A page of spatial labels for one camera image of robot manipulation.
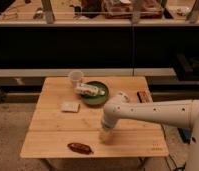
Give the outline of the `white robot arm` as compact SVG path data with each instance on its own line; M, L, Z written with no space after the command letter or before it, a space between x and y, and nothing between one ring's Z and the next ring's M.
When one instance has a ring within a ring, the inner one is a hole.
M199 100L130 103L127 94L118 92L104 104L102 128L112 130L120 119L190 128L192 136L185 171L199 171Z

